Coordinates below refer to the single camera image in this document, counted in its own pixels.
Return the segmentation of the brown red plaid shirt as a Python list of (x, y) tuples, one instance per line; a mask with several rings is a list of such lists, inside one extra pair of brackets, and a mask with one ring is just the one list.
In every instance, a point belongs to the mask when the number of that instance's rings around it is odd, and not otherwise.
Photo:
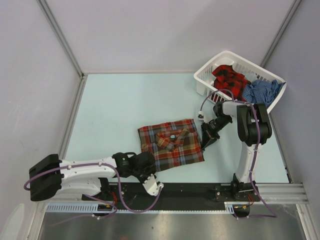
[(153, 154), (157, 172), (205, 160), (192, 118), (143, 126), (137, 131), (141, 151)]

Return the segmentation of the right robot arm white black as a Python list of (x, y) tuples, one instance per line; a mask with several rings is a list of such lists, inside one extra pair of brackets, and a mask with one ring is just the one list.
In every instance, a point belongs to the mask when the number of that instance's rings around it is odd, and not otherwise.
[(201, 149), (220, 139), (219, 131), (236, 121), (237, 135), (242, 143), (240, 160), (230, 185), (214, 186), (217, 202), (258, 201), (256, 187), (256, 162), (262, 146), (272, 136), (267, 108), (263, 103), (251, 104), (241, 101), (220, 101), (213, 107), (215, 119), (201, 124)]

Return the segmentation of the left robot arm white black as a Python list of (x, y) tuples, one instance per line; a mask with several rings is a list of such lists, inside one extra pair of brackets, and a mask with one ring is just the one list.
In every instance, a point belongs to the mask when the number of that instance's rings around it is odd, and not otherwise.
[(156, 180), (156, 161), (150, 152), (118, 152), (79, 162), (50, 154), (29, 169), (29, 180), (23, 188), (30, 192), (33, 202), (61, 195), (89, 195), (105, 200), (111, 193), (109, 179), (128, 177), (135, 177), (150, 196), (157, 196), (164, 188)]

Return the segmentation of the white plastic laundry basket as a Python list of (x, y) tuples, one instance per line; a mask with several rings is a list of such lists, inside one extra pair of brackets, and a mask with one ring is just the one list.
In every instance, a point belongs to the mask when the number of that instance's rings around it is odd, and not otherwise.
[(229, 100), (263, 103), (268, 113), (287, 87), (281, 77), (228, 50), (212, 57), (193, 76), (196, 92), (212, 103)]

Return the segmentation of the red black checked shirt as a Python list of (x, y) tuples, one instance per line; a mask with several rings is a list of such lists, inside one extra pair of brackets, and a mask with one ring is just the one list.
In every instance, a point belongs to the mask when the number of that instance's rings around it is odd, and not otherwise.
[(226, 89), (232, 92), (234, 99), (245, 101), (243, 90), (251, 82), (241, 73), (234, 71), (231, 65), (220, 65), (213, 72), (215, 77), (213, 87), (221, 90)]

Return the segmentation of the blue checked shirt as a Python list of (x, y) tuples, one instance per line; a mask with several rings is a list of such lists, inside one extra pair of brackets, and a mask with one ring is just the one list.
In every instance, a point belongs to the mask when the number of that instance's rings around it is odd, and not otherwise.
[(242, 97), (251, 104), (265, 104), (268, 108), (278, 96), (285, 83), (278, 83), (277, 80), (262, 81), (257, 79), (247, 84), (242, 92)]

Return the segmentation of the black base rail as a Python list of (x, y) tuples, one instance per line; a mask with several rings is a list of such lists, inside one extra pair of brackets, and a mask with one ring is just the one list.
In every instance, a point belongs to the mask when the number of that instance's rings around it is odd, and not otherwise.
[[(109, 183), (94, 197), (108, 202), (116, 198), (116, 207), (124, 210), (120, 196), (123, 196), (126, 205), (133, 210), (145, 210), (156, 199), (137, 182), (123, 182), (121, 192), (117, 183)], [(254, 191), (232, 192), (229, 183), (165, 183), (158, 201), (151, 210), (217, 211), (225, 208), (225, 202), (234, 202), (239, 205), (259, 201)]]

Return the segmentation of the aluminium frame profile front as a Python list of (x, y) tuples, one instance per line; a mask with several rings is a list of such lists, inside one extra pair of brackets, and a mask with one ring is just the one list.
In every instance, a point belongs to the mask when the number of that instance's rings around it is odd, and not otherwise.
[(268, 204), (308, 204), (302, 183), (257, 183), (259, 194)]

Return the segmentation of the left aluminium corner post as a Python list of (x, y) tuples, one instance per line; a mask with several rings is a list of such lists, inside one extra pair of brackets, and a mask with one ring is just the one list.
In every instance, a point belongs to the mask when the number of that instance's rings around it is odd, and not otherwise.
[(38, 3), (40, 9), (42, 10), (45, 18), (47, 19), (54, 35), (56, 36), (58, 42), (60, 43), (63, 51), (66, 54), (66, 57), (68, 58), (68, 60), (70, 61), (73, 69), (75, 70), (76, 74), (78, 75), (78, 77), (80, 79), (82, 79), (84, 77), (84, 73), (81, 70), (81, 67), (58, 23), (58, 21), (56, 20), (56, 17), (54, 16), (53, 11), (51, 10), (48, 2), (46, 0), (36, 0), (36, 2)]

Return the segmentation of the aluminium corner post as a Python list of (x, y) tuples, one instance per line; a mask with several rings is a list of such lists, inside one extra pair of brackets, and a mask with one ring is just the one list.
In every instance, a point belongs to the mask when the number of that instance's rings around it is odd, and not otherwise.
[(282, 23), (280, 24), (280, 27), (277, 31), (277, 33), (275, 34), (266, 54), (264, 55), (260, 66), (262, 68), (265, 68), (266, 65), (268, 64), (268, 62), (270, 61), (273, 53), (275, 52), (277, 46), (279, 45), (281, 39), (283, 38), (283, 36), (286, 33), (287, 28), (289, 27), (289, 25), (291, 24), (293, 18), (295, 17), (300, 5), (303, 3), (303, 0), (294, 0), (288, 10), (288, 12), (286, 13)]
[(78, 75), (78, 77), (80, 79), (82, 79), (84, 77), (84, 73), (81, 70), (81, 67), (58, 23), (58, 21), (56, 20), (56, 17), (54, 16), (53, 11), (51, 10), (48, 2), (46, 0), (36, 0), (36, 2), (38, 3), (40, 9), (42, 10), (45, 18), (47, 19), (54, 35), (56, 36), (58, 42), (60, 43), (63, 51), (66, 54), (66, 57), (68, 58), (68, 60), (70, 61), (73, 69), (75, 70), (76, 74)]

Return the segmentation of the right aluminium corner post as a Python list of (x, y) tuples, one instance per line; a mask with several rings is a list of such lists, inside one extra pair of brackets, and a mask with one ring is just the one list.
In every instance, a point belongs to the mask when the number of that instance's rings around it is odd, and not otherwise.
[(295, 17), (300, 5), (303, 3), (303, 0), (294, 0), (288, 10), (288, 12), (286, 13), (282, 23), (280, 24), (280, 27), (277, 31), (277, 33), (275, 34), (266, 54), (264, 55), (260, 66), (262, 68), (265, 68), (266, 65), (268, 64), (268, 62), (270, 61), (273, 53), (275, 52), (277, 46), (279, 45), (281, 39), (283, 38), (283, 36), (286, 33), (287, 28), (289, 27), (289, 25), (291, 24), (293, 18)]

